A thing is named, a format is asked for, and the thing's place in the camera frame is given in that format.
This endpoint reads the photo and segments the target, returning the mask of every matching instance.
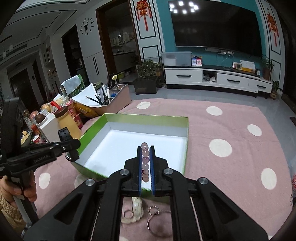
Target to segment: drawer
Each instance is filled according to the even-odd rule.
[[[260,80],[249,80],[249,89],[271,93],[272,84]]]
[[[230,74],[217,74],[217,84],[220,85],[229,85],[233,87],[239,88],[248,88],[249,86],[249,78],[230,75]]]
[[[167,84],[194,85],[202,82],[202,70],[197,69],[166,69]]]

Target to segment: white tv cabinet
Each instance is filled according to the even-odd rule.
[[[167,88],[176,85],[195,85],[204,87],[220,87],[239,91],[248,91],[257,96],[258,91],[265,92],[265,98],[271,93],[272,83],[252,74],[240,73],[237,70],[222,70],[202,67],[164,67]],[[203,74],[215,76],[215,82],[203,82]]]

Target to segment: hanging ornament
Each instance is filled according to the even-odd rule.
[[[146,20],[146,16],[148,15],[148,12],[147,12],[146,8],[148,8],[149,17],[152,18],[151,9],[150,9],[150,6],[149,6],[147,0],[141,0],[141,1],[137,2],[136,9],[137,9],[138,20],[140,21],[140,17],[144,17],[146,31],[148,31],[148,25],[147,25],[147,20]]]
[[[267,14],[267,21],[268,21],[269,31],[274,33],[274,41],[277,47],[276,34],[279,37],[279,32],[277,29],[276,21],[274,20],[273,16],[271,16],[270,12],[268,12]]]

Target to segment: hand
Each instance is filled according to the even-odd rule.
[[[15,200],[13,199],[13,195],[21,195],[22,190],[18,186],[8,181],[7,176],[4,176],[0,180],[0,189],[3,197],[8,201],[8,203],[17,208]],[[35,175],[33,171],[30,172],[30,187],[24,190],[24,195],[29,199],[30,202],[35,202],[37,199]]]

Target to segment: flat screen tv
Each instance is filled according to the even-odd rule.
[[[262,56],[254,12],[209,0],[168,3],[177,47],[208,47]]]

